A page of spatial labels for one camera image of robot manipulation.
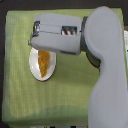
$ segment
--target orange food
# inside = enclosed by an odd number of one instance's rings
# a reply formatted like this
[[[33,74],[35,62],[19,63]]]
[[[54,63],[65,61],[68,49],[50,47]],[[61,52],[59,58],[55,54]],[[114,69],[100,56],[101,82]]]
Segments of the orange food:
[[[48,62],[49,62],[49,52],[38,51],[38,65],[39,65],[41,77],[44,77],[47,73]]]

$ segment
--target green table surface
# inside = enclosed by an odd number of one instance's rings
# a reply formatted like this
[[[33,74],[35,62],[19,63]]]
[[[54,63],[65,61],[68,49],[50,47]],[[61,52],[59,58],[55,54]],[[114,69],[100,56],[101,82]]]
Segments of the green table surface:
[[[122,11],[113,11],[123,28]],[[57,54],[54,74],[46,82],[31,74],[31,47],[27,41],[35,16],[43,12],[83,19],[92,9],[7,13],[2,120],[12,127],[87,124],[89,94],[99,70],[90,64],[84,52],[79,56]]]

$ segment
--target green cloth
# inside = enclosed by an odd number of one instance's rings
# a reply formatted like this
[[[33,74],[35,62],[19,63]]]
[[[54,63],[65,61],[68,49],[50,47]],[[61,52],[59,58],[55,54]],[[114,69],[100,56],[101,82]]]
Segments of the green cloth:
[[[123,27],[121,10],[113,10]],[[85,125],[89,94],[99,77],[99,70],[90,64],[85,53],[57,54],[55,71],[46,82],[36,80],[31,74],[31,47],[27,41],[35,16],[43,12],[83,19],[92,9],[7,13],[2,120],[12,127]]]

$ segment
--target white plate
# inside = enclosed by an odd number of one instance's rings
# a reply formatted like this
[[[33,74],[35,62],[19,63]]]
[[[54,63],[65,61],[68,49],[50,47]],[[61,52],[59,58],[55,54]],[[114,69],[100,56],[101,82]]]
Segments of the white plate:
[[[49,63],[48,63],[48,68],[47,68],[47,73],[46,75],[42,78],[40,74],[40,69],[38,65],[38,50],[32,48],[30,52],[30,57],[29,57],[29,66],[30,70],[33,74],[33,76],[40,80],[40,81],[45,81],[50,76],[53,74],[55,66],[56,66],[56,53],[54,52],[49,52],[50,58],[49,58]]]

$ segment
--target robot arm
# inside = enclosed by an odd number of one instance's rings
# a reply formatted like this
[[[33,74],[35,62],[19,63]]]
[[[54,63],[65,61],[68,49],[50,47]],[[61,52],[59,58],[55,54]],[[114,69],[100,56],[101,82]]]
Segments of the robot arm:
[[[29,45],[37,50],[75,55],[86,51],[88,58],[100,66],[99,79],[89,97],[89,128],[127,127],[127,69],[122,28],[112,10],[97,8],[83,22],[78,17],[41,14],[35,18]]]

